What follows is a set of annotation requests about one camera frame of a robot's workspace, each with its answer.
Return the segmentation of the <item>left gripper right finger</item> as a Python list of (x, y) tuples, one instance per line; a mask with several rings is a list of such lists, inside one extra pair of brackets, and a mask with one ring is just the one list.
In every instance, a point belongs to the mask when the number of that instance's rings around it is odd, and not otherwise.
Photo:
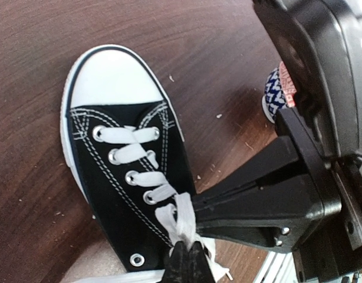
[(189, 251), (189, 282), (215, 283), (206, 254), (200, 242), (194, 242)]

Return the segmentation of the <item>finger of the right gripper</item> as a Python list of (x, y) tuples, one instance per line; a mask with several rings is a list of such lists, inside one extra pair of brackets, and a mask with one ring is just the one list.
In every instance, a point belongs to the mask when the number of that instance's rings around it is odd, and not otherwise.
[(330, 217), (340, 213), (337, 193), (320, 196), (317, 202), (297, 200), (281, 188), (251, 190), (213, 206), (195, 206), (197, 230), (202, 236), (237, 242), (267, 251), (297, 250)]
[(281, 188), (297, 200), (317, 202), (317, 192), (290, 137), (277, 137), (232, 174), (192, 198), (193, 206), (213, 206), (251, 190)]

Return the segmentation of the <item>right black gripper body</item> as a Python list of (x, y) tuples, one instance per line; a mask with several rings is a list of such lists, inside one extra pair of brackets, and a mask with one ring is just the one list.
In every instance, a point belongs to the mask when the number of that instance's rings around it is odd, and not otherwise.
[(294, 252), (301, 282), (362, 269), (362, 1), (255, 1), (296, 88), (298, 119), (325, 161), (340, 211)]

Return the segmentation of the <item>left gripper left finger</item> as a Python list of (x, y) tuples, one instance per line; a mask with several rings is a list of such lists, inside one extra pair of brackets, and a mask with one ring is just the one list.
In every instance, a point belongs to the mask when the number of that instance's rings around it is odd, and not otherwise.
[(162, 283), (187, 283), (189, 250), (184, 242), (176, 242), (162, 276)]

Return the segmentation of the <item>white shoelace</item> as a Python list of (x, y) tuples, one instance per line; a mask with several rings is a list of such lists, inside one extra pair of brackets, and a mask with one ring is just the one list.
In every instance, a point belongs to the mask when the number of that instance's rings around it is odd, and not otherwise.
[[(117, 222), (120, 213), (113, 212), (113, 208), (117, 206), (113, 196), (121, 197), (141, 223), (171, 249), (179, 241), (184, 242), (188, 249), (191, 249), (194, 242), (200, 242), (207, 250), (205, 254), (210, 270), (215, 282), (218, 282), (223, 276), (230, 276), (230, 272), (215, 261), (214, 239), (201, 237), (197, 233), (190, 193), (178, 192), (169, 183), (166, 170), (160, 168), (155, 152), (143, 147), (161, 136), (162, 131), (156, 126), (109, 127), (99, 124), (92, 129), (79, 125), (75, 133), (69, 133), (66, 127), (61, 130), (66, 162), (98, 220)], [(97, 189), (97, 195), (101, 197), (102, 181), (94, 174), (90, 177), (96, 185), (81, 179), (79, 167), (83, 163), (74, 157), (72, 142), (82, 142), (86, 146), (108, 182), (106, 191), (111, 196), (102, 201), (101, 206), (97, 205), (90, 190)]]

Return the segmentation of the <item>black white canvas sneaker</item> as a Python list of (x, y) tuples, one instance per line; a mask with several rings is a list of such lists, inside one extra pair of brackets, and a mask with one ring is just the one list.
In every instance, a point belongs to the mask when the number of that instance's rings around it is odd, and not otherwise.
[(65, 161), (129, 272), (163, 269), (172, 243), (155, 211), (196, 189), (172, 104), (149, 66), (114, 44), (83, 53), (62, 95)]

